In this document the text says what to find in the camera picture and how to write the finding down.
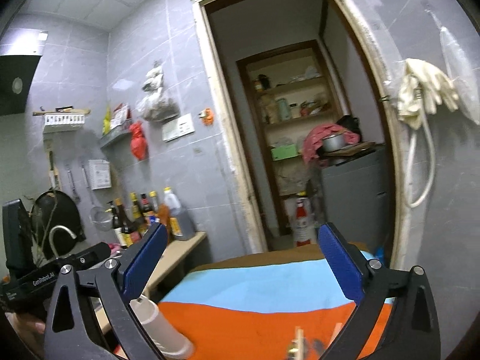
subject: light blue cloth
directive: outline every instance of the light blue cloth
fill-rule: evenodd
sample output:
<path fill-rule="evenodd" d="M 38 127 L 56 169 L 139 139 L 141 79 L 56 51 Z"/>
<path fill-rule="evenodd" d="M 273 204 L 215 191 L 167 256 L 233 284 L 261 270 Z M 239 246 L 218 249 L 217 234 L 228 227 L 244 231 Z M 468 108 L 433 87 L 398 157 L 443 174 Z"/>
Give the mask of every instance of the light blue cloth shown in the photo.
<path fill-rule="evenodd" d="M 362 252 L 367 259 L 370 253 Z M 197 271 L 162 302 L 193 303 L 261 313 L 331 309 L 345 298 L 325 259 L 249 268 Z"/>

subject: red plastic bag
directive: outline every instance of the red plastic bag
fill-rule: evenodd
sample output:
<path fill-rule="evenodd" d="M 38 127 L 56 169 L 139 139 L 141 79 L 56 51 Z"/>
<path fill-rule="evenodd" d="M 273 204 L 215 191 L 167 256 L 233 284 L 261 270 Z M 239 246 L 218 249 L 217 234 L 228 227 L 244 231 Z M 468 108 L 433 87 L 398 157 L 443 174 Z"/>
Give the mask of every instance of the red plastic bag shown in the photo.
<path fill-rule="evenodd" d="M 147 154 L 147 140 L 143 135 L 142 124 L 135 122 L 129 127 L 131 131 L 130 150 L 131 153 L 139 160 L 145 159 Z"/>

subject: white shower hose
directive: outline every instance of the white shower hose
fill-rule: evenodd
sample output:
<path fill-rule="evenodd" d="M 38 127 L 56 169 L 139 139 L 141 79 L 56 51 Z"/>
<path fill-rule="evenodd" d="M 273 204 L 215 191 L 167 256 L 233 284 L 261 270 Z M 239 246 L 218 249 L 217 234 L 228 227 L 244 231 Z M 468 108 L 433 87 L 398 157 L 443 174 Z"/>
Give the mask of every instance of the white shower hose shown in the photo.
<path fill-rule="evenodd" d="M 428 147 L 428 153 L 430 157 L 430 168 L 429 168 L 429 173 L 428 173 L 428 181 L 425 185 L 425 188 L 423 189 L 423 192 L 421 193 L 420 197 L 414 201 L 410 202 L 409 198 L 409 192 L 411 192 L 411 180 L 412 180 L 412 167 L 413 167 L 413 160 L 415 158 L 415 151 L 417 149 L 417 130 L 412 131 L 412 135 L 410 137 L 410 149 L 409 149 L 409 156 L 407 157 L 406 161 L 406 174 L 405 174 L 405 204 L 410 207 L 410 208 L 415 208 L 418 207 L 422 202 L 425 200 L 425 198 L 428 196 L 431 186 L 434 183 L 434 177 L 435 177 L 435 147 L 434 147 L 434 139 L 431 136 L 430 132 L 430 126 L 428 125 L 427 121 L 427 116 L 425 114 L 425 108 L 423 104 L 423 93 L 421 88 L 416 88 L 415 89 L 415 97 L 418 98 L 418 96 L 421 97 L 420 101 L 420 117 L 422 121 L 422 126 L 423 126 L 423 131 L 425 132 L 425 138 L 427 140 L 427 147 Z"/>

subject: metal screw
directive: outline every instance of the metal screw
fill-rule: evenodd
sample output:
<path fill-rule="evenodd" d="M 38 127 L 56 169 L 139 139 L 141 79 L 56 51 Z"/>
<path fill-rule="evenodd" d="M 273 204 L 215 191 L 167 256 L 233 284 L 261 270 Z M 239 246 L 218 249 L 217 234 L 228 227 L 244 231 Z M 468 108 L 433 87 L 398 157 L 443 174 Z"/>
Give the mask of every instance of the metal screw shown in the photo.
<path fill-rule="evenodd" d="M 66 275 L 67 273 L 69 273 L 71 271 L 71 265 L 67 264 L 67 265 L 64 265 L 62 268 L 60 268 L 60 272 L 63 274 L 63 275 Z"/>
<path fill-rule="evenodd" d="M 425 273 L 425 271 L 423 270 L 423 268 L 422 268 L 421 266 L 418 266 L 418 265 L 413 267 L 413 271 L 414 271 L 417 275 L 420 275 L 420 276 L 422 276 L 422 275 Z"/>
<path fill-rule="evenodd" d="M 115 268 L 117 264 L 118 261 L 116 259 L 108 259 L 107 261 L 105 261 L 105 267 L 107 267 L 108 269 Z"/>
<path fill-rule="evenodd" d="M 368 261 L 368 264 L 369 266 L 371 266 L 371 268 L 373 269 L 380 269 L 382 268 L 382 263 L 380 261 L 378 261 L 377 259 L 371 259 L 370 261 Z"/>

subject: range hood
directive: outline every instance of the range hood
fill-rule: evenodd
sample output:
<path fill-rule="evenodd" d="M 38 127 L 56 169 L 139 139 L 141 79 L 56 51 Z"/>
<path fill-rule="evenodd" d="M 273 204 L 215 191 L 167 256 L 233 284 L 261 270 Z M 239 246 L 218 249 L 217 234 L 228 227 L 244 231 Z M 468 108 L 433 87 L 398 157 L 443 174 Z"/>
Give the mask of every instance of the range hood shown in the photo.
<path fill-rule="evenodd" d="M 0 116 L 25 112 L 48 32 L 12 28 L 0 40 Z"/>

